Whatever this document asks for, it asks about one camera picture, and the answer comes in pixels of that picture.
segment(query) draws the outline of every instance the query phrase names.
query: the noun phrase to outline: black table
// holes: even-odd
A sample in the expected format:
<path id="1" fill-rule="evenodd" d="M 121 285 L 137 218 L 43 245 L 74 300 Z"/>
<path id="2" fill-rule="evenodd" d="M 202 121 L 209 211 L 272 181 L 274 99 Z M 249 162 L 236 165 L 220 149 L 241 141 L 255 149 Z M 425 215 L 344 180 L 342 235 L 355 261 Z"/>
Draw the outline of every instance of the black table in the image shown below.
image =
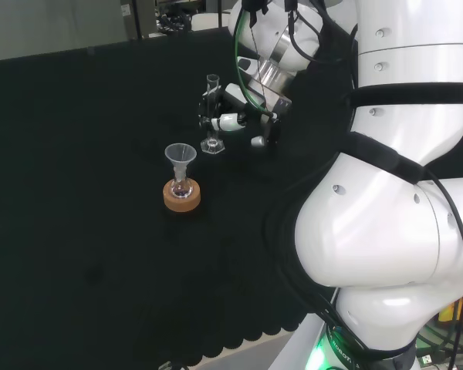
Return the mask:
<path id="1" fill-rule="evenodd" d="M 235 82 L 231 47 L 196 32 L 0 62 L 0 370 L 193 365 L 301 322 L 261 219 L 334 154 L 349 73 L 295 80 L 276 151 L 250 148 L 254 126 L 199 151 L 202 203 L 172 214 L 164 148 L 199 147 L 205 76 Z M 434 171 L 463 177 L 463 140 Z"/>

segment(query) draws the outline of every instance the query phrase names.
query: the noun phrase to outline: black cable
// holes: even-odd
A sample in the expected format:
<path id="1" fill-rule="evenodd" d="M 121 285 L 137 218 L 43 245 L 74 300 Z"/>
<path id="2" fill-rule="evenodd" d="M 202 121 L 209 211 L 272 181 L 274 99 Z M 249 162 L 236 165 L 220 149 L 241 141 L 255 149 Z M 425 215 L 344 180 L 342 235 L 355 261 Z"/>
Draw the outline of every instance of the black cable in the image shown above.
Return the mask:
<path id="1" fill-rule="evenodd" d="M 430 345 L 429 348 L 422 348 L 422 351 L 419 354 L 419 357 L 423 357 L 426 355 L 433 355 L 439 351 L 442 351 L 443 349 L 448 349 L 446 346 L 448 344 L 454 345 L 455 342 L 451 340 L 451 337 L 453 336 L 453 332 L 455 330 L 455 325 L 456 325 L 456 320 L 458 318 L 458 303 L 455 302 L 453 304 L 453 317 L 451 319 L 451 323 L 449 324 L 449 329 L 448 332 L 446 333 L 446 336 L 443 336 L 441 333 L 438 331 L 435 331 L 433 328 L 431 328 L 429 325 L 425 325 L 425 328 L 429 330 L 432 334 L 437 336 L 438 338 L 442 339 L 442 342 L 440 344 L 431 342 L 431 344 L 427 343 Z"/>
<path id="2" fill-rule="evenodd" d="M 300 19 L 301 21 L 306 23 L 307 26 L 309 26 L 314 32 L 316 32 L 316 34 L 318 35 L 318 38 L 319 38 L 320 34 L 317 32 L 316 28 L 314 26 L 310 25 L 310 23 L 308 23 L 298 11 L 296 12 L 296 15 L 297 15 L 298 19 Z M 307 54 L 306 52 L 304 52 L 300 48 L 299 44 L 297 44 L 296 40 L 295 40 L 295 21 L 296 21 L 296 19 L 293 18 L 293 12 L 290 12 L 289 17 L 288 17 L 288 33 L 289 33 L 290 41 L 291 41 L 291 43 L 293 45 L 293 48 L 303 58 L 309 60 L 310 62 L 314 62 L 314 63 L 321 64 L 321 65 L 332 65 L 332 64 L 345 62 L 346 60 L 350 61 L 352 59 L 353 45 L 355 43 L 355 35 L 357 34 L 357 31 L 358 31 L 358 25 L 355 25 L 353 27 L 353 29 L 352 29 L 352 32 L 350 33 L 350 52 L 348 53 L 348 56 L 346 58 L 338 58 L 338 59 L 334 59 L 334 60 L 331 60 L 331 61 L 327 61 L 327 60 L 314 59 L 312 56 L 310 56 L 309 54 Z M 353 84 L 356 87 L 356 85 L 358 85 L 358 83 L 357 83 L 358 78 L 356 77 L 356 73 L 354 73 L 354 71 L 353 71 L 352 64 L 353 63 L 350 63 L 350 73 L 352 75 Z"/>
<path id="3" fill-rule="evenodd" d="M 192 17 L 184 13 L 184 11 L 178 7 L 178 14 L 180 16 L 182 25 L 184 26 L 184 32 L 190 32 L 192 30 Z"/>
<path id="4" fill-rule="evenodd" d="M 307 20 L 303 17 L 302 14 L 300 14 L 300 12 L 297 10 L 296 11 L 296 16 L 302 21 L 304 22 L 307 27 L 309 27 L 310 29 L 313 30 L 313 32 L 317 35 L 317 39 L 319 40 L 319 46 L 321 46 L 321 43 L 323 42 L 322 41 L 322 36 L 321 36 L 321 32 L 317 31 L 316 27 L 314 27 L 313 25 L 311 25 L 309 22 L 307 22 Z"/>
<path id="5" fill-rule="evenodd" d="M 323 10 L 326 10 L 327 11 L 327 7 L 326 7 L 326 3 L 324 2 L 324 0 L 317 0 L 319 5 L 321 6 L 321 8 L 323 8 Z"/>
<path id="6" fill-rule="evenodd" d="M 332 161 L 336 160 L 337 158 L 337 155 L 334 156 L 334 158 L 332 159 Z M 307 176 L 305 178 L 302 178 L 300 181 L 297 181 L 296 183 L 294 183 L 292 186 L 288 187 L 284 193 L 288 193 L 288 192 L 292 192 L 293 190 L 298 190 L 297 188 L 300 187 L 301 185 L 303 185 L 304 183 L 307 182 L 307 180 L 309 179 L 312 179 L 312 177 L 314 176 L 317 176 L 319 175 L 319 173 L 322 171 L 322 170 L 325 170 L 325 167 L 328 165 L 328 163 L 326 163 L 324 166 L 321 167 L 321 169 L 319 169 L 319 171 L 316 171 L 314 174 L 311 174 L 310 176 Z M 449 205 L 450 205 L 450 208 L 451 208 L 451 211 L 453 212 L 453 214 L 455 215 L 455 218 L 457 220 L 457 224 L 458 224 L 458 229 L 460 230 L 460 233 L 463 237 L 463 224 L 462 224 L 462 221 L 461 221 L 461 217 L 459 216 L 459 213 L 458 213 L 458 210 L 453 202 L 453 200 L 451 199 L 451 197 L 449 196 L 448 192 L 446 191 L 446 189 L 444 188 L 444 186 L 442 186 L 441 182 L 439 181 L 439 179 L 432 173 L 429 173 L 429 176 L 431 176 L 431 178 L 434 180 L 434 182 L 436 183 L 436 185 L 438 186 L 438 188 L 442 191 L 442 193 L 444 194 L 444 197 L 446 198 L 446 201 L 449 202 Z M 283 194 L 283 196 L 281 196 L 280 198 L 281 199 L 285 199 L 286 197 L 284 196 L 285 194 Z M 267 213 L 263 219 L 263 222 L 266 222 L 267 221 Z M 282 240 L 279 241 L 282 246 L 284 247 L 284 243 L 282 242 Z M 288 273 L 285 273 L 285 272 L 282 272 L 282 275 L 285 275 L 286 278 L 284 278 L 284 280 L 287 280 L 289 281 L 289 286 L 293 286 L 294 290 L 296 291 L 296 296 L 300 296 L 301 299 L 304 299 L 307 301 L 307 303 L 312 303 L 313 307 L 316 309 L 316 310 L 321 310 L 319 311 L 319 316 L 325 321 L 328 323 L 328 325 L 330 326 L 335 326 L 335 327 L 340 327 L 341 329 L 341 332 L 345 331 L 346 333 L 350 334 L 350 336 L 346 337 L 346 339 L 350 339 L 350 337 L 352 338 L 352 343 L 353 341 L 355 341 L 358 345 L 363 345 L 363 342 L 360 341 L 356 335 L 353 333 L 353 332 L 350 332 L 349 328 L 347 327 L 347 325 L 343 322 L 343 320 L 341 319 L 341 317 L 339 316 L 339 314 L 336 312 L 336 309 L 330 304 L 330 302 L 328 302 L 319 292 L 316 292 L 315 294 L 315 298 L 316 298 L 316 302 L 311 302 L 311 299 L 308 298 L 309 297 L 309 294 L 307 294 L 306 292 L 302 292 L 302 290 L 298 290 L 298 288 L 295 288 L 295 283 L 292 282 L 291 280 L 291 277 L 288 275 Z M 463 309 L 461 310 L 461 314 L 460 314 L 460 320 L 461 320 L 461 328 L 458 327 L 458 331 L 457 331 L 457 338 L 456 338 L 456 342 L 455 342 L 455 347 L 453 348 L 453 352 L 451 354 L 451 361 L 450 361 L 450 364 L 454 364 L 455 362 L 455 356 L 456 356 L 456 353 L 463 353 L 463 346 L 460 346 L 459 345 L 459 338 L 460 338 L 460 333 L 461 333 L 461 329 L 462 329 L 462 322 L 463 322 Z M 429 345 L 431 345 L 432 347 L 435 347 L 436 344 L 433 343 L 432 341 L 426 339 L 425 337 L 421 337 L 419 336 L 419 338 L 428 343 Z M 446 341 L 444 343 L 441 343 L 440 345 L 442 346 L 446 346 Z"/>
<path id="7" fill-rule="evenodd" d="M 350 75 L 352 76 L 353 88 L 358 89 L 358 75 L 357 71 L 355 70 L 355 65 L 353 63 L 353 47 L 355 46 L 355 36 L 358 32 L 358 24 L 356 24 L 352 28 L 352 32 L 350 33 L 350 54 L 348 56 L 348 64 L 350 67 Z"/>
<path id="8" fill-rule="evenodd" d="M 430 345 L 431 347 L 434 347 L 436 345 L 433 341 L 431 341 L 428 338 L 425 338 L 422 334 L 417 334 L 417 338 L 423 341 L 423 343 L 425 343 L 426 345 Z"/>
<path id="9" fill-rule="evenodd" d="M 310 56 L 309 54 L 304 52 L 300 48 L 299 44 L 296 43 L 296 40 L 295 40 L 295 19 L 293 18 L 294 14 L 295 14 L 294 12 L 289 13 L 289 17 L 288 17 L 288 34 L 289 34 L 289 37 L 290 37 L 290 41 L 291 41 L 291 43 L 293 45 L 293 48 L 295 48 L 295 50 L 302 57 L 309 60 L 310 62 L 314 62 L 314 63 L 317 63 L 317 64 L 324 64 L 324 65 L 332 65 L 332 64 L 343 62 L 345 60 L 343 58 L 334 59 L 332 61 L 318 60 L 318 59 L 314 59 L 312 56 Z"/>
<path id="10" fill-rule="evenodd" d="M 341 29 L 341 27 L 327 14 L 327 10 L 325 10 L 316 0 L 310 0 L 310 3 L 313 5 L 315 10 L 317 10 L 325 23 L 327 23 L 331 28 Z"/>
<path id="11" fill-rule="evenodd" d="M 352 112 L 352 115 L 350 117 L 348 130 L 351 130 L 354 117 L 355 110 Z M 323 294 L 316 291 L 316 289 L 313 289 L 313 285 L 319 285 L 309 279 L 307 283 L 308 286 L 306 286 L 303 289 L 300 288 L 298 286 L 299 282 L 297 280 L 293 280 L 293 276 L 295 276 L 296 273 L 291 269 L 288 269 L 289 259 L 283 255 L 276 256 L 275 253 L 277 252 L 269 250 L 269 246 L 275 244 L 277 246 L 281 245 L 281 251 L 286 251 L 284 246 L 285 244 L 288 244 L 287 240 L 283 240 L 285 234 L 285 231 L 283 229 L 287 222 L 282 222 L 281 225 L 273 224 L 273 230 L 275 232 L 275 235 L 272 239 L 274 241 L 272 243 L 270 243 L 269 241 L 267 224 L 272 214 L 272 211 L 275 209 L 275 207 L 278 207 L 279 204 L 284 203 L 285 209 L 279 208 L 277 210 L 278 214 L 281 214 L 282 216 L 282 221 L 284 221 L 285 218 L 289 218 L 291 216 L 291 213 L 294 213 L 294 217 L 291 218 L 292 221 L 295 221 L 298 212 L 295 213 L 295 205 L 292 207 L 292 204 L 295 201 L 292 201 L 290 199 L 290 196 L 295 197 L 296 202 L 302 205 L 305 200 L 304 198 L 307 198 L 310 192 L 312 191 L 312 188 L 315 187 L 315 185 L 312 184 L 312 182 L 320 182 L 324 174 L 333 165 L 338 156 L 339 153 L 335 153 L 333 158 L 324 163 L 317 171 L 315 171 L 314 173 L 309 173 L 308 175 L 302 177 L 300 180 L 296 181 L 294 184 L 285 188 L 282 191 L 281 196 L 278 197 L 279 201 L 269 204 L 262 218 L 261 235 L 263 244 L 265 245 L 269 254 L 272 255 L 272 258 L 279 272 L 279 276 L 285 283 L 286 287 L 293 293 L 293 296 L 297 298 L 302 303 L 302 305 L 308 309 L 309 312 L 316 312 L 319 315 L 319 317 L 323 319 L 330 327 L 341 328 L 343 331 L 343 336 L 347 341 L 352 343 L 352 345 L 356 345 L 357 347 L 360 346 L 362 350 L 368 350 L 367 346 L 351 331 L 350 328 L 348 328 L 346 323 L 340 317 L 339 313 L 336 311 L 336 307 L 334 306 L 334 304 L 331 304 L 331 302 L 329 302 Z"/>
<path id="12" fill-rule="evenodd" d="M 448 191 L 446 190 L 444 185 L 441 183 L 441 181 L 439 181 L 439 179 L 429 169 L 427 169 L 427 172 L 428 172 L 429 177 L 435 182 L 439 190 L 444 195 L 444 198 L 446 198 L 446 201 L 449 203 L 449 207 L 451 208 L 452 215 L 455 217 L 456 224 L 458 225 L 461 239 L 463 240 L 463 221 L 461 220 L 461 217 L 458 212 L 458 208 L 455 205 L 455 202 L 453 201 L 453 199 L 451 198 L 451 196 L 449 195 Z M 461 305 L 460 317 L 458 319 L 458 326 L 456 328 L 455 344 L 453 346 L 453 352 L 451 354 L 451 360 L 449 361 L 448 370 L 452 370 L 453 366 L 455 365 L 456 355 L 458 353 L 458 346 L 459 346 L 462 330 L 463 330 L 463 303 Z"/>

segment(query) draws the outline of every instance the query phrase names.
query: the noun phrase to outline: hexagonal base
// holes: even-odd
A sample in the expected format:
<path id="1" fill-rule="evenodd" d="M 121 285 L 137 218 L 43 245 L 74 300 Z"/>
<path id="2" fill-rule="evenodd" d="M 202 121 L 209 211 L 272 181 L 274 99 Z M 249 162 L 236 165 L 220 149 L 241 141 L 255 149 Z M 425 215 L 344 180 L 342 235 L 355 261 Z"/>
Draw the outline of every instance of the hexagonal base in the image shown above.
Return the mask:
<path id="1" fill-rule="evenodd" d="M 201 149 L 204 153 L 218 154 L 225 150 L 225 143 L 223 143 L 223 140 L 210 137 L 201 141 Z"/>

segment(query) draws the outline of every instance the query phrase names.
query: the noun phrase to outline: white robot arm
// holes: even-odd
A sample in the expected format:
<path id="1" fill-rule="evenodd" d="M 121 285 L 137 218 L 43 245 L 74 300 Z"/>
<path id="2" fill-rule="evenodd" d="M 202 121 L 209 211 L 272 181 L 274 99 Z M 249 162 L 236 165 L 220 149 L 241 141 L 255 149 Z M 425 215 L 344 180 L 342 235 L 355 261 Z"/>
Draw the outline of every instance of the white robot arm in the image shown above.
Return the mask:
<path id="1" fill-rule="evenodd" d="M 231 14 L 231 32 L 239 8 Z M 316 12 L 303 5 L 299 11 L 320 29 Z M 439 83 L 463 85 L 463 0 L 359 0 L 357 18 L 360 88 L 413 84 L 418 92 Z M 309 61 L 288 43 L 286 29 L 286 13 L 272 3 L 268 13 L 258 13 L 253 37 L 247 28 L 240 41 L 252 50 L 257 45 L 264 60 L 294 76 Z M 316 35 L 305 24 L 295 35 L 301 49 L 314 55 Z M 249 88 L 260 93 L 257 82 L 252 79 Z M 403 103 L 366 99 L 351 130 L 427 165 L 463 136 L 463 101 L 416 95 L 413 102 L 401 97 Z M 463 220 L 463 179 L 442 183 Z M 463 240 L 457 215 L 436 183 L 413 185 L 345 153 L 300 211 L 296 251 L 315 282 L 343 288 L 338 315 L 373 350 L 410 351 L 421 327 L 463 296 Z M 322 340 L 323 357 L 347 368 L 346 353 L 329 342 L 331 337 Z M 405 366 L 401 370 L 419 368 L 413 360 Z"/>
<path id="2" fill-rule="evenodd" d="M 243 27 L 239 35 L 241 44 L 256 51 L 258 59 L 247 59 L 238 57 L 238 68 L 248 76 L 247 94 L 251 96 L 254 103 L 261 106 L 265 111 L 281 117 L 289 111 L 291 101 L 284 96 L 284 90 L 296 77 L 298 71 L 307 68 L 310 61 L 303 58 L 292 46 L 289 37 L 288 18 L 281 2 L 268 3 L 267 14 L 257 14 L 257 22 L 252 28 Z M 241 9 L 241 2 L 237 2 L 231 11 L 228 29 L 231 34 L 235 31 L 238 21 L 238 15 Z M 299 16 L 295 22 L 296 42 L 299 47 L 308 55 L 314 56 L 319 48 L 319 39 L 315 32 L 304 22 L 308 22 L 315 29 L 321 29 L 323 21 L 319 14 L 312 8 L 299 5 Z M 250 15 L 245 12 L 242 21 L 248 24 Z M 223 97 L 232 105 L 240 110 L 248 104 L 253 108 L 244 96 L 244 91 L 239 85 L 229 84 L 226 86 Z M 270 120 L 270 115 L 262 115 L 261 122 L 265 127 L 264 136 L 258 136 L 252 139 L 253 146 L 264 146 L 267 143 L 274 143 L 277 139 L 278 130 L 273 126 L 279 125 L 279 120 Z M 218 120 L 227 119 L 227 129 L 218 126 Z M 234 121 L 229 117 L 221 116 L 220 118 L 209 120 L 202 117 L 201 121 L 215 121 L 212 128 L 221 131 L 236 131 L 245 127 L 246 120 L 242 122 Z"/>

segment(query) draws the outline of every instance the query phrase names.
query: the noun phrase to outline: black strap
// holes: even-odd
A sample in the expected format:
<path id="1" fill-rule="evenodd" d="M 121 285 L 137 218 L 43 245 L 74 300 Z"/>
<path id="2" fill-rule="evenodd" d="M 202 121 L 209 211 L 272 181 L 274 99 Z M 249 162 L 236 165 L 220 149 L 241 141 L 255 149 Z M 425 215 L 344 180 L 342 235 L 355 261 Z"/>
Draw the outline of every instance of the black strap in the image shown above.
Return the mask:
<path id="1" fill-rule="evenodd" d="M 364 86 L 350 94 L 350 105 L 463 104 L 463 82 L 419 82 Z"/>
<path id="2" fill-rule="evenodd" d="M 360 369 L 361 367 L 359 362 L 372 364 L 372 368 L 380 367 L 377 366 L 381 365 L 380 363 L 377 364 L 378 362 L 383 362 L 388 358 L 397 358 L 398 356 L 402 356 L 403 354 L 407 353 L 409 350 L 415 350 L 415 341 L 417 340 L 417 338 L 415 338 L 411 343 L 405 345 L 403 348 L 394 349 L 392 351 L 370 349 L 353 352 L 349 350 L 349 346 L 343 343 L 343 338 L 339 337 L 336 332 L 332 331 L 328 326 L 326 326 L 326 336 L 336 357 L 346 368 L 351 369 Z M 411 365 L 413 365 L 414 360 L 415 351 L 413 352 L 413 358 L 411 358 L 411 364 L 409 368 L 411 368 Z"/>
<path id="3" fill-rule="evenodd" d="M 339 151 L 400 177 L 408 183 L 416 184 L 425 175 L 425 168 L 420 164 L 361 133 L 351 132 L 343 136 Z"/>

